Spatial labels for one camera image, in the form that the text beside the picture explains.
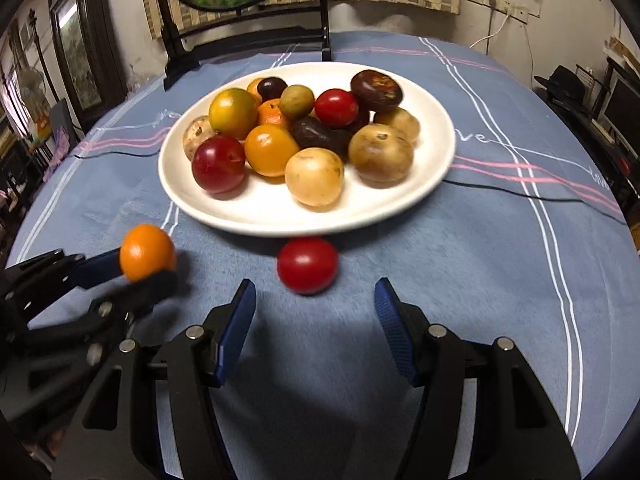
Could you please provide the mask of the orange mandarin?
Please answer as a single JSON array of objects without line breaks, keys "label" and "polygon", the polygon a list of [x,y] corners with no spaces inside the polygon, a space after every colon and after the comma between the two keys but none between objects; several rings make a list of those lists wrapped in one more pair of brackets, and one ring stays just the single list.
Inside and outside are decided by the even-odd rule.
[{"label": "orange mandarin", "polygon": [[262,104],[262,96],[258,91],[258,84],[262,82],[262,78],[252,80],[246,87],[246,91],[254,98],[257,105]]},{"label": "orange mandarin", "polygon": [[138,224],[122,240],[119,265],[130,282],[142,281],[160,271],[175,271],[174,243],[158,226]]},{"label": "orange mandarin", "polygon": [[262,102],[257,109],[256,125],[272,125],[288,130],[290,123],[280,109],[280,100],[272,99]]}]

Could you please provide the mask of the pale yellow round fruit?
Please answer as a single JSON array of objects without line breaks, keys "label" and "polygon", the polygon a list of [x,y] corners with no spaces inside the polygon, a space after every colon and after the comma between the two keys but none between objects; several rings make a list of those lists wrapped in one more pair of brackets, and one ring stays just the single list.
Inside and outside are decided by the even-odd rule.
[{"label": "pale yellow round fruit", "polygon": [[342,194],[344,165],[330,150],[305,148],[286,164],[284,180],[299,203],[316,208],[330,206]]}]

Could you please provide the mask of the dark brown mangosteen front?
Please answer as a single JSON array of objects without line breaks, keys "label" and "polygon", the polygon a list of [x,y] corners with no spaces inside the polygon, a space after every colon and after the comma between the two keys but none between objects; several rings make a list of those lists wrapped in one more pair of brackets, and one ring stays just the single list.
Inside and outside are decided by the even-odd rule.
[{"label": "dark brown mangosteen front", "polygon": [[291,136],[302,150],[303,148],[324,148],[343,161],[348,159],[349,142],[352,133],[345,129],[332,129],[315,117],[305,117],[290,128]]}]

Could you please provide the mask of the small dark purple fruit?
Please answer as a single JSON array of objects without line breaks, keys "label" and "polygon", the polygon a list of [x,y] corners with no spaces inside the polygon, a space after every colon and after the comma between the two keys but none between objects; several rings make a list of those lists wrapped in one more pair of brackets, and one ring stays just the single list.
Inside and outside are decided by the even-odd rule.
[{"label": "small dark purple fruit", "polygon": [[288,84],[280,77],[266,77],[258,82],[257,92],[264,102],[280,99]]}]

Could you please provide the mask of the blue striped tablecloth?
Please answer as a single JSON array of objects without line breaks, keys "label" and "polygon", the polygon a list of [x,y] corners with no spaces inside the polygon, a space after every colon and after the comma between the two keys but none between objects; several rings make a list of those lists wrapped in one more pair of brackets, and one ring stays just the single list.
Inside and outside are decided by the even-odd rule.
[{"label": "blue striped tablecloth", "polygon": [[178,248],[184,289],[136,326],[144,344],[201,321],[252,280],[250,334],[213,394],[242,479],[393,477],[421,395],[398,374],[378,324],[379,278],[461,338],[512,338],[588,474],[639,400],[639,259],[596,165],[535,93],[477,52],[384,32],[344,32],[332,47],[337,61],[420,84],[459,141],[454,169],[426,200],[332,237],[340,273],[324,294],[289,292],[277,277],[278,240],[204,226],[157,175],[167,129],[196,99],[312,60],[296,46],[206,64],[170,90],[152,82],[107,114],[40,191],[10,261],[58,248],[95,255],[133,226],[156,224]]}]

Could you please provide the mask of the red tomato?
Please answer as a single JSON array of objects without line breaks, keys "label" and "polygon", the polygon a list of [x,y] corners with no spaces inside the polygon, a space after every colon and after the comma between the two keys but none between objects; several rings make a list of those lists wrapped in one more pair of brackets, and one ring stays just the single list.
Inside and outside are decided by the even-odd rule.
[{"label": "red tomato", "polygon": [[343,128],[358,116],[359,106],[350,91],[329,89],[322,92],[314,103],[314,112],[320,122],[331,128]]},{"label": "red tomato", "polygon": [[320,237],[296,238],[287,242],[277,258],[278,277],[299,295],[315,295],[327,289],[338,273],[338,252]]}]

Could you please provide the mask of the round goldfish screen on stand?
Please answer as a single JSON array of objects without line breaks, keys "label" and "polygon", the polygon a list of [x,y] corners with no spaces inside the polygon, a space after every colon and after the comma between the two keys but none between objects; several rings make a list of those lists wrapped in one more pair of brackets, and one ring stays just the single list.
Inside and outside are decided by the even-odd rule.
[{"label": "round goldfish screen on stand", "polygon": [[[329,0],[275,4],[271,4],[270,0],[177,0],[192,11],[218,16],[215,21],[192,25],[183,30],[178,29],[178,24],[172,17],[169,0],[156,1],[160,10],[160,36],[167,53],[163,81],[165,90],[173,87],[185,74],[197,70],[201,62],[228,58],[244,52],[269,50],[290,44],[315,44],[320,49],[323,62],[332,60]],[[261,18],[309,13],[318,16],[318,27],[288,26],[256,30],[207,41],[192,49],[184,46],[186,38],[214,28],[257,21]]]}]

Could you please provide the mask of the wall power strip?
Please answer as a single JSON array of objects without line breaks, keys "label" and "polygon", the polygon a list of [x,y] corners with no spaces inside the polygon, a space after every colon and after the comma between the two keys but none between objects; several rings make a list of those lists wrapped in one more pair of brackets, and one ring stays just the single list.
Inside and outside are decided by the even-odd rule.
[{"label": "wall power strip", "polygon": [[466,0],[472,3],[479,4],[480,6],[487,6],[489,9],[502,13],[504,15],[514,18],[515,21],[519,21],[523,24],[528,23],[529,10],[526,6],[522,6],[515,0]]}]

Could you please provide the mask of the large tan round fruit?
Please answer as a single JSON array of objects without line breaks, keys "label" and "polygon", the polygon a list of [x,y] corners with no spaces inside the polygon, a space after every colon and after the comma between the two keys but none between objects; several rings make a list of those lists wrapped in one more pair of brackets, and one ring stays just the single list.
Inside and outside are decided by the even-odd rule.
[{"label": "large tan round fruit", "polygon": [[366,181],[390,184],[404,180],[413,165],[414,148],[396,129],[370,124],[350,139],[348,160]]}]

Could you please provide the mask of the red tomato front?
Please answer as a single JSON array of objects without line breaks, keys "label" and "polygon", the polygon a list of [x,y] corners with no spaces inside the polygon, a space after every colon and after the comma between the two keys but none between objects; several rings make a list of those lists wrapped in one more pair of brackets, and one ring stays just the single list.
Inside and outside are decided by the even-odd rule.
[{"label": "red tomato front", "polygon": [[314,103],[314,112],[320,122],[331,128],[343,128],[358,116],[359,106],[350,91],[329,89],[322,92]]}]

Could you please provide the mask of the yellow green citrus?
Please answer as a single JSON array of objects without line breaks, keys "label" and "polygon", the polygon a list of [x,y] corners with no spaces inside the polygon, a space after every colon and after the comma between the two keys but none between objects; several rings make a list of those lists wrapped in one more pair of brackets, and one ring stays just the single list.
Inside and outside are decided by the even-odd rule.
[{"label": "yellow green citrus", "polygon": [[209,105],[209,125],[224,136],[244,141],[257,122],[257,107],[254,96],[246,90],[222,90]]}]

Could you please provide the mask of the small tan fruit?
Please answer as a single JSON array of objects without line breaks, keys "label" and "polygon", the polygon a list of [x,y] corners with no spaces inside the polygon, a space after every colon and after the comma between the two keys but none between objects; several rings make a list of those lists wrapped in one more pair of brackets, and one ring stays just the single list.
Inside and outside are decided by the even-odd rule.
[{"label": "small tan fruit", "polygon": [[186,158],[193,159],[196,150],[218,132],[212,128],[207,116],[200,116],[192,120],[182,136],[182,148]]}]

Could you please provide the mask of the tan fruit with purple streak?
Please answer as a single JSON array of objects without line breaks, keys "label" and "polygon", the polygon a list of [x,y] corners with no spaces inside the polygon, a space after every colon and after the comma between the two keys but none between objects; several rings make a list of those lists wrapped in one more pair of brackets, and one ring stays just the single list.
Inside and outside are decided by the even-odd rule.
[{"label": "tan fruit with purple streak", "polygon": [[402,107],[395,107],[392,110],[376,112],[373,116],[376,124],[386,125],[401,133],[410,143],[416,142],[420,136],[421,125],[418,118],[414,117]]}]

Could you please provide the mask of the dark brown mangosteen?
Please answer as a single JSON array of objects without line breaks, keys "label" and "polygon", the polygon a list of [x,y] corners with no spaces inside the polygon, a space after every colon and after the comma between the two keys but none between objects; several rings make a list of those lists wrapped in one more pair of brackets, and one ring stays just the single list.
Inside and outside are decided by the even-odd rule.
[{"label": "dark brown mangosteen", "polygon": [[302,150],[303,148],[324,148],[343,161],[348,159],[349,142],[352,133],[345,129],[332,129],[315,117],[305,117],[290,128],[291,136]]},{"label": "dark brown mangosteen", "polygon": [[350,91],[366,110],[386,112],[404,99],[401,86],[391,76],[377,70],[362,70],[350,81]]}]

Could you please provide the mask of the white oval plate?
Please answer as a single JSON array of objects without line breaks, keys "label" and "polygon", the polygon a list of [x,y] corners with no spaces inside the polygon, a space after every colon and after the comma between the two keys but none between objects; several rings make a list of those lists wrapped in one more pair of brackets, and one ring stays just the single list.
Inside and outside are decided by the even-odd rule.
[{"label": "white oval plate", "polygon": [[274,75],[291,84],[306,84],[313,92],[344,88],[364,66],[343,62],[305,62],[247,74],[196,99],[171,127],[160,148],[157,171],[167,196],[185,214],[226,232],[261,237],[305,236],[344,232],[393,217],[419,203],[446,177],[456,154],[454,124],[430,92],[394,74],[404,92],[400,106],[420,122],[414,144],[414,161],[408,176],[399,183],[367,184],[356,170],[346,169],[344,191],[335,206],[312,209],[297,203],[286,186],[250,171],[238,192],[217,198],[195,182],[182,135],[193,119],[205,115],[221,91],[246,86],[251,80]]}]

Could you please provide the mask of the computer monitor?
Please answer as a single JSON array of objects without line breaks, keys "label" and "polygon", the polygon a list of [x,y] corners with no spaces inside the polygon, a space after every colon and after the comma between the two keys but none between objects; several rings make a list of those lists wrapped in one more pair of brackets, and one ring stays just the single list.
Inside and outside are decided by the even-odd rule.
[{"label": "computer monitor", "polygon": [[639,113],[639,92],[626,79],[614,77],[602,116],[635,158],[639,157]]}]

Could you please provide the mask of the dark framed picture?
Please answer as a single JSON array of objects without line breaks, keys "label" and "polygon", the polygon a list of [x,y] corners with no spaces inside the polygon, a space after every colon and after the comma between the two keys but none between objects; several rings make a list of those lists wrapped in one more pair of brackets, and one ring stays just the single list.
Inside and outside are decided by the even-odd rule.
[{"label": "dark framed picture", "polygon": [[89,130],[127,95],[108,0],[48,0],[58,67],[79,125]]}]

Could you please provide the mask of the orange yellow fruit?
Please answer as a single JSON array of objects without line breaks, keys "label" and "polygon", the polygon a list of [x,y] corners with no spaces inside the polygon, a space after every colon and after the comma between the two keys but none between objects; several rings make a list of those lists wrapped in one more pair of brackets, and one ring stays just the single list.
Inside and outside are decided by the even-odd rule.
[{"label": "orange yellow fruit", "polygon": [[283,177],[288,161],[299,146],[288,130],[275,125],[259,125],[244,141],[246,161],[263,177]]}]

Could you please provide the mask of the orange mandarin back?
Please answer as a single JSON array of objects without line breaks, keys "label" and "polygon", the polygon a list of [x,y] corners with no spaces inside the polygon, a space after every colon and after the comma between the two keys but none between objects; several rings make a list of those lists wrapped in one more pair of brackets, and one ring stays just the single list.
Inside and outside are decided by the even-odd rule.
[{"label": "orange mandarin back", "polygon": [[262,82],[262,78],[252,80],[246,87],[246,91],[254,98],[257,105],[262,104],[262,96],[258,91],[258,84]]}]

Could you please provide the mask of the dark brown mangosteen back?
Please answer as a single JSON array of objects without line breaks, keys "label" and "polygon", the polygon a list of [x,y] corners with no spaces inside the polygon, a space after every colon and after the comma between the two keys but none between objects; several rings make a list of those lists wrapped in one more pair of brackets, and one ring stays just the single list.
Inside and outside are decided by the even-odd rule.
[{"label": "dark brown mangosteen back", "polygon": [[401,86],[391,76],[377,70],[362,70],[350,81],[350,91],[366,110],[386,112],[404,99]]}]

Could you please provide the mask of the standing electric fan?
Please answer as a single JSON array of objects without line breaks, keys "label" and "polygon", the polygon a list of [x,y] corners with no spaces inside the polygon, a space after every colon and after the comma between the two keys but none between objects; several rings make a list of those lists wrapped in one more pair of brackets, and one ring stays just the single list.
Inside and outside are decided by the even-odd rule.
[{"label": "standing electric fan", "polygon": [[32,122],[36,126],[36,135],[47,140],[51,135],[50,105],[43,92],[43,79],[39,72],[26,67],[17,73],[18,88]]}]

